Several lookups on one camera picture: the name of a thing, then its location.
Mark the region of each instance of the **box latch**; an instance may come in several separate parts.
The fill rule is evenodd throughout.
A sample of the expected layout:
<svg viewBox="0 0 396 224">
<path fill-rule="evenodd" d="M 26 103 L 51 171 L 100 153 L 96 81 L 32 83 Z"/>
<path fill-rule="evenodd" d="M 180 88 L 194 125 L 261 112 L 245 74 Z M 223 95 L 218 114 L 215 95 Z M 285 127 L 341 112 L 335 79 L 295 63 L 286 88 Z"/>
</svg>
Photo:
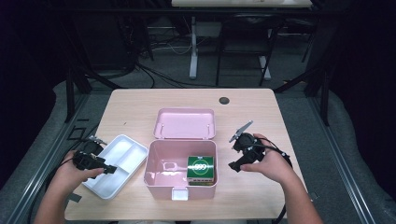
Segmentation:
<svg viewBox="0 0 396 224">
<path fill-rule="evenodd" d="M 186 187 L 172 188 L 173 201 L 187 201 L 188 199 L 189 199 L 189 190 Z"/>
</svg>

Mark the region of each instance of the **desk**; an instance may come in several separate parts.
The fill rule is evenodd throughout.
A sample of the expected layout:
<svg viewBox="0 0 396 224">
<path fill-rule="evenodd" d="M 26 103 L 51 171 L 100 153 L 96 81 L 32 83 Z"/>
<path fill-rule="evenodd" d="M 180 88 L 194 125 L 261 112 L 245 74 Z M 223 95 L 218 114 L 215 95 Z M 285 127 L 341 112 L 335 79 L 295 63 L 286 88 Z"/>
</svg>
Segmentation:
<svg viewBox="0 0 396 224">
<path fill-rule="evenodd" d="M 222 105 L 220 97 L 230 103 Z M 297 175 L 303 179 L 274 93 L 268 89 L 162 89 L 116 90 L 108 101 L 96 135 L 110 142 L 126 134 L 149 147 L 153 129 L 163 107 L 201 107 L 215 112 L 219 180 L 210 200 L 155 200 L 144 183 L 145 165 L 140 167 L 120 193 L 105 201 L 84 186 L 75 193 L 79 203 L 69 202 L 68 220 L 194 220 L 274 218 L 284 205 L 282 188 L 258 173 L 237 173 L 228 163 L 236 161 L 229 143 L 237 128 L 250 119 L 248 133 L 263 133 L 290 155 Z"/>
<path fill-rule="evenodd" d="M 173 7 L 311 7 L 310 0 L 172 0 Z M 198 66 L 198 49 L 196 48 L 195 17 L 191 19 L 191 63 L 190 79 L 196 79 Z M 259 57 L 261 67 L 265 65 L 265 57 Z M 265 80 L 271 80 L 269 69 L 265 71 Z"/>
</svg>

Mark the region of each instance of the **pink plastic container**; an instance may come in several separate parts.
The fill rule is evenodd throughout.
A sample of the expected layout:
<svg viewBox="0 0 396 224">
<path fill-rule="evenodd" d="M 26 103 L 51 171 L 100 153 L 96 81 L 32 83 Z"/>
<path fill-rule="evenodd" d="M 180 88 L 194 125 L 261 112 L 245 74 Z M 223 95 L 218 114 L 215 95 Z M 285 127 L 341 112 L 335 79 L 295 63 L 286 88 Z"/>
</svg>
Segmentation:
<svg viewBox="0 0 396 224">
<path fill-rule="evenodd" d="M 146 163 L 145 182 L 155 199 L 187 201 L 215 196 L 218 155 L 215 116 L 211 109 L 163 108 L 159 111 Z M 189 156 L 214 157 L 215 181 L 211 186 L 190 186 Z"/>
</svg>

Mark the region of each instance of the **white tray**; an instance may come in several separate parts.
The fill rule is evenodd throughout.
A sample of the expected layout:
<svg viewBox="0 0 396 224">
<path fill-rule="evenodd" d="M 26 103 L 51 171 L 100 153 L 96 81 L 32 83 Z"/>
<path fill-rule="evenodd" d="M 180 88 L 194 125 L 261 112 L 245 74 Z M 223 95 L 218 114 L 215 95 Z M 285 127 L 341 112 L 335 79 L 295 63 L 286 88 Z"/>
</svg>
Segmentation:
<svg viewBox="0 0 396 224">
<path fill-rule="evenodd" d="M 98 155 L 106 160 L 105 164 L 116 166 L 116 172 L 90 178 L 83 185 L 102 199 L 112 199 L 146 160 L 147 155 L 146 147 L 121 134 Z"/>
</svg>

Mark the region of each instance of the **human hand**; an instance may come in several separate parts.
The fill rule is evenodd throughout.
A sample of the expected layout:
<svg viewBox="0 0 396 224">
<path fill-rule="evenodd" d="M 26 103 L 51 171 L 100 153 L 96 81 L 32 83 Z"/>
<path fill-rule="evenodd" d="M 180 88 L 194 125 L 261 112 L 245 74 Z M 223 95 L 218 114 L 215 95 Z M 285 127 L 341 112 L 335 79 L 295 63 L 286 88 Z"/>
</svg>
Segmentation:
<svg viewBox="0 0 396 224">
<path fill-rule="evenodd" d="M 73 192 L 81 182 L 87 181 L 88 178 L 95 177 L 104 171 L 103 168 L 79 170 L 72 160 L 75 152 L 73 150 L 66 154 L 63 161 L 64 164 L 58 168 L 49 185 L 50 188 L 60 192 L 63 196 L 67 196 Z"/>
<path fill-rule="evenodd" d="M 253 136 L 266 139 L 266 137 L 259 133 L 254 133 Z M 261 140 L 263 145 L 272 146 L 267 140 Z M 241 170 L 262 173 L 280 184 L 288 181 L 291 177 L 297 176 L 283 157 L 278 152 L 269 148 L 265 149 L 265 156 L 262 161 L 252 164 L 243 164 L 241 165 Z"/>
</svg>

